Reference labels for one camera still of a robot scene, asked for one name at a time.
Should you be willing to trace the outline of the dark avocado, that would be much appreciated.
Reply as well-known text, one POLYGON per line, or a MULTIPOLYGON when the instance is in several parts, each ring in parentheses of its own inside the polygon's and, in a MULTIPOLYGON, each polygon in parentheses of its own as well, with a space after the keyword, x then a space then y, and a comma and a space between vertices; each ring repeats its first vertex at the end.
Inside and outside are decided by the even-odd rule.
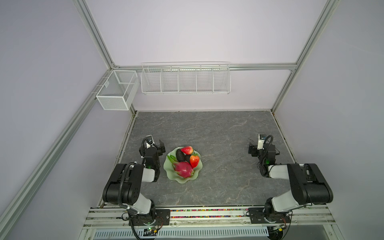
POLYGON ((184 162, 185 159, 185 154, 181 151, 181 149, 177 149, 176 151, 176 158, 178 162, 184 162))
POLYGON ((185 162, 190 163, 191 155, 185 155, 185 162))

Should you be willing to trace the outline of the green wavy fruit bowl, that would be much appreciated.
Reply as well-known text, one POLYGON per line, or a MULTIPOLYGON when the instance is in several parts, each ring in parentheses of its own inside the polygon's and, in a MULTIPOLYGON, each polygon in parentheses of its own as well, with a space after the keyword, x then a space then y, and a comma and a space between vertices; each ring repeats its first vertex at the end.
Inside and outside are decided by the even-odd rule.
POLYGON ((167 154, 163 168, 166 171, 168 179, 175 180, 180 184, 185 184, 188 181, 198 178, 199 172, 203 169, 203 163, 201 155, 195 150, 192 151, 192 156, 198 161, 195 161, 194 164, 191 165, 188 161, 179 161, 177 156, 181 159, 181 155, 178 153, 182 153, 185 159, 187 158, 182 148, 183 147, 177 147, 167 154))

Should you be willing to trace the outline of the red yellow strawberry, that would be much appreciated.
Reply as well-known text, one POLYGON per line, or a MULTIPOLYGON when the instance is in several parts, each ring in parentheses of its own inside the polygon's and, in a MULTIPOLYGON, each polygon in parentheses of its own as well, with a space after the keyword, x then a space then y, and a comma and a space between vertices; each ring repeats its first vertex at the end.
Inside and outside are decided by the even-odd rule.
POLYGON ((192 155, 193 152, 194 152, 194 149, 193 149, 192 146, 186 146, 186 147, 181 148, 181 151, 182 151, 182 153, 184 153, 185 155, 192 155))

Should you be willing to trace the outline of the pink dragon fruit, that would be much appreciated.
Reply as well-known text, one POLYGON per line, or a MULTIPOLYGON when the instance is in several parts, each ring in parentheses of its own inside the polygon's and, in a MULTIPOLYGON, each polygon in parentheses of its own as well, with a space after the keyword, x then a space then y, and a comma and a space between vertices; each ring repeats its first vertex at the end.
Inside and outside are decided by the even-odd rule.
POLYGON ((167 158, 171 162, 175 172, 184 179, 194 174, 194 169, 188 162, 178 162, 177 158, 172 155, 167 155, 167 158))

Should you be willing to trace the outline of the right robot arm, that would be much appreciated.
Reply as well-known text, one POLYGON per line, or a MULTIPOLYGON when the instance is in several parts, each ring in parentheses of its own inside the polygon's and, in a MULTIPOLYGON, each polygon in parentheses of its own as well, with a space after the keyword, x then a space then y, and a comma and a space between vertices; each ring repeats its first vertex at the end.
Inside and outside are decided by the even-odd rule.
POLYGON ((276 147, 265 144, 261 149, 249 144, 248 153, 259 159, 264 178, 287 180, 290 190, 266 200, 263 210, 249 210, 268 223, 275 223, 290 211, 312 205, 331 203, 333 191, 316 164, 276 164, 276 147))

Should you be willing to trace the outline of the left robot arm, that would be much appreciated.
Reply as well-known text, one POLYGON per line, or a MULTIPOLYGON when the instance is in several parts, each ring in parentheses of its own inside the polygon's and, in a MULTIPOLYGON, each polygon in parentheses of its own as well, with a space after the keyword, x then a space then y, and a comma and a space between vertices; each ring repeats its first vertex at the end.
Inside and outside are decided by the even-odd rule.
POLYGON ((142 161, 117 164, 104 187, 102 200, 127 211, 135 223, 156 222, 154 201, 141 194, 142 183, 157 182, 160 176, 160 156, 166 150, 163 142, 157 145, 153 136, 146 136, 139 148, 142 161))

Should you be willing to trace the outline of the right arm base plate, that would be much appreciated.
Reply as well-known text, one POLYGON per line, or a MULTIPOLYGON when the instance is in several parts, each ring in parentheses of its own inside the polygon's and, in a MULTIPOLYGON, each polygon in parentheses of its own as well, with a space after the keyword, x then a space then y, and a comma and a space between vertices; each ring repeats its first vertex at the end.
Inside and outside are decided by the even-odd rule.
POLYGON ((289 213, 267 213, 264 207, 249 208, 246 212, 252 224, 288 224, 291 222, 289 213))

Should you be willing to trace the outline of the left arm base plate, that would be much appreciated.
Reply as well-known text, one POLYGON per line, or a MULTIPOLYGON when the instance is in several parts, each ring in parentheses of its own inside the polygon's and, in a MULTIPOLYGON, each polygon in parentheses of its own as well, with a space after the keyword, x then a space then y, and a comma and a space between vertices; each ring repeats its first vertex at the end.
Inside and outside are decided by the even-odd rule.
POLYGON ((156 209, 148 215, 129 215, 134 226, 168 226, 171 220, 170 209, 156 209))

